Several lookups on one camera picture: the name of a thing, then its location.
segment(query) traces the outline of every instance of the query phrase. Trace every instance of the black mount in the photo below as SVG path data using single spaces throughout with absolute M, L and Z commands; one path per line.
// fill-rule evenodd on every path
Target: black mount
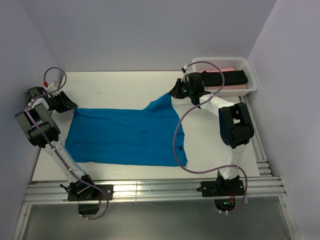
M 29 110 L 29 113 L 32 118 L 38 123 L 39 127 L 48 137 L 50 142 L 57 142 L 59 140 L 60 129 L 42 103 L 37 104 L 36 106 L 34 106 L 34 108 L 31 108 Z M 46 145 L 48 144 L 47 141 L 41 135 L 39 130 L 34 126 L 34 124 L 30 121 L 25 111 L 17 113 L 15 115 L 15 119 L 22 128 L 24 135 L 33 146 L 39 146 L 40 148 L 46 147 Z
M 201 73 L 192 72 L 185 76 L 184 81 L 178 78 L 169 94 L 175 99 L 190 98 L 193 105 L 198 105 L 200 98 L 211 92 L 205 91 Z
M 221 107 L 219 112 L 220 136 L 227 146 L 235 149 L 239 145 L 246 145 L 254 136 L 248 107 L 245 103 L 235 103 L 234 106 Z
M 233 179 L 224 179 L 219 171 L 215 181 L 202 181 L 201 187 L 196 190 L 202 192 L 202 197 L 205 198 L 230 196 L 233 191 L 236 196 L 245 194 L 244 184 L 239 176 Z
M 85 181 L 86 183 L 95 185 L 94 181 L 87 174 L 82 176 L 81 180 Z M 97 214 L 100 208 L 99 204 L 81 203 L 81 201 L 109 201 L 112 200 L 114 193 L 114 186 L 109 184 L 99 186 L 99 188 L 102 189 L 107 194 L 107 196 L 102 195 L 97 189 L 90 187 L 80 181 L 70 183 L 69 187 L 65 187 L 60 184 L 60 187 L 62 187 L 68 193 L 67 200 L 69 202 L 79 202 L 78 212 L 81 215 Z
M 28 90 L 29 96 L 31 99 L 34 99 L 41 94 L 44 93 L 44 89 L 42 87 L 33 87 Z M 78 107 L 77 104 L 75 104 L 73 101 L 70 100 L 70 98 L 67 97 L 64 91 L 59 92 L 56 96 L 43 97 L 45 101 L 49 105 L 49 110 L 56 110 L 58 113 L 64 113 L 66 111 L 75 109 Z

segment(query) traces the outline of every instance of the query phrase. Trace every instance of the blue cloth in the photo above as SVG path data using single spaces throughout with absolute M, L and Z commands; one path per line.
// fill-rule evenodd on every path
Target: blue cloth
M 76 108 L 65 148 L 78 163 L 178 166 L 172 143 L 179 120 L 169 94 L 143 110 Z M 184 138 L 180 126 L 176 152 L 183 166 Z

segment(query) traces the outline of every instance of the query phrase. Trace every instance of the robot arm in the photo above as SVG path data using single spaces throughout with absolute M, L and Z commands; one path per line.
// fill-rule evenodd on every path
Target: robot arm
M 182 71 L 183 78 L 178 78 L 169 94 L 176 99 L 188 97 L 192 104 L 199 105 L 200 109 L 205 109 L 219 117 L 220 136 L 225 144 L 224 165 L 239 166 L 243 151 L 254 136 L 254 128 L 246 104 L 228 102 L 217 96 L 208 101 L 212 93 L 205 91 L 202 74 L 193 72 L 188 67 Z M 236 195 L 244 194 L 239 169 L 236 167 L 219 170 L 217 180 L 210 183 L 211 190 L 208 190 L 207 186 L 202 187 L 200 191 L 204 197 L 228 196 L 232 192 Z
M 30 99 L 34 99 L 42 95 L 44 92 L 46 91 L 42 87 L 34 87 L 28 90 Z M 51 97 L 44 96 L 38 98 L 34 102 L 28 112 L 35 122 L 37 122 L 41 130 L 45 133 L 50 143 L 47 142 L 40 131 L 34 126 L 26 111 L 16 114 L 15 118 L 29 142 L 32 145 L 38 146 L 46 151 L 55 160 L 65 174 L 69 186 L 60 186 L 67 191 L 69 195 L 68 198 L 70 199 L 73 197 L 74 199 L 81 201 L 96 198 L 98 195 L 98 190 L 78 180 L 81 179 L 86 183 L 95 185 L 90 176 L 85 173 L 85 171 L 73 160 L 66 150 L 60 138 L 60 129 L 49 113 L 49 111 L 53 110 L 57 111 L 58 113 L 64 113 L 77 107 L 78 106 L 72 102 L 63 91 L 56 92 L 55 94 L 51 95 Z
M 210 95 L 199 98 L 204 103 Z M 209 102 L 200 106 L 219 117 L 220 136 L 225 144 L 224 165 L 240 165 L 246 144 L 254 135 L 254 128 L 245 103 L 233 103 L 219 97 L 213 97 Z M 231 180 L 239 175 L 239 169 L 226 167 L 219 171 L 223 179 Z

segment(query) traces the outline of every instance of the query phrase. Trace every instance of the plastic basket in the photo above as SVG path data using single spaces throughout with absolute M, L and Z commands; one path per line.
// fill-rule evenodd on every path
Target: plastic basket
M 243 70 L 246 77 L 248 78 L 248 83 L 246 84 L 247 89 L 222 89 L 217 96 L 220 97 L 241 97 L 249 92 L 257 90 L 257 82 L 255 76 L 251 70 L 251 67 L 247 60 L 240 57 L 204 57 L 195 58 L 192 62 L 207 61 L 217 65 L 220 69 L 233 68 L 234 70 Z M 215 71 L 216 68 L 207 63 L 198 63 L 192 66 L 193 71 Z

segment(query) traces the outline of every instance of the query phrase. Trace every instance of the folded black cloth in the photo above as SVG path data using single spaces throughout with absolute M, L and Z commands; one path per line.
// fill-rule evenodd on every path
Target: folded black cloth
M 224 71 L 225 86 L 246 84 L 248 78 L 243 70 L 239 71 Z M 215 87 L 222 85 L 222 76 L 220 72 L 206 72 L 201 73 L 203 84 L 205 87 Z

